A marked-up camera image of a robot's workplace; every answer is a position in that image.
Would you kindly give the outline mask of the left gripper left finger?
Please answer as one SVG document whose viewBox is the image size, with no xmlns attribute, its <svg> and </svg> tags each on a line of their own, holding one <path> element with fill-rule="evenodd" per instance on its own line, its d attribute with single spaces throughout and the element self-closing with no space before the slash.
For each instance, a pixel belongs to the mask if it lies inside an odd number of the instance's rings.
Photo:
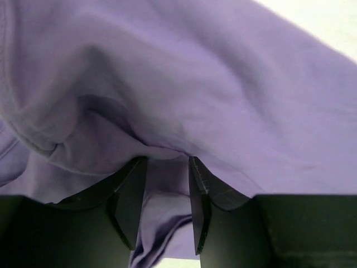
<svg viewBox="0 0 357 268">
<path fill-rule="evenodd" d="M 147 158 L 51 205 L 47 237 L 67 250 L 132 250 L 141 217 Z"/>
</svg>

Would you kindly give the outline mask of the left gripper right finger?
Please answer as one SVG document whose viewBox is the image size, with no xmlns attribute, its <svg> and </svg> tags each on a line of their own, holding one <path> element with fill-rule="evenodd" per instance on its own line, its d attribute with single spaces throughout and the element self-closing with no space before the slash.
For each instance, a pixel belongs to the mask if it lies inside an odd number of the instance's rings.
<svg viewBox="0 0 357 268">
<path fill-rule="evenodd" d="M 189 187 L 195 253 L 201 254 L 212 218 L 211 205 L 229 212 L 249 200 L 215 176 L 198 157 L 189 158 Z"/>
</svg>

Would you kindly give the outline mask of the purple t shirt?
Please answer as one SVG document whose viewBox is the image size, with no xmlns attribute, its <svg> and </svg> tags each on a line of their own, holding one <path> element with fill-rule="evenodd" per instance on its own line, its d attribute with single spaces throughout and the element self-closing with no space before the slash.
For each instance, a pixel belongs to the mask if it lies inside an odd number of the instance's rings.
<svg viewBox="0 0 357 268">
<path fill-rule="evenodd" d="M 2 1 L 1 193 L 149 158 L 130 267 L 194 256 L 188 158 L 247 196 L 356 193 L 356 64 L 253 1 Z"/>
</svg>

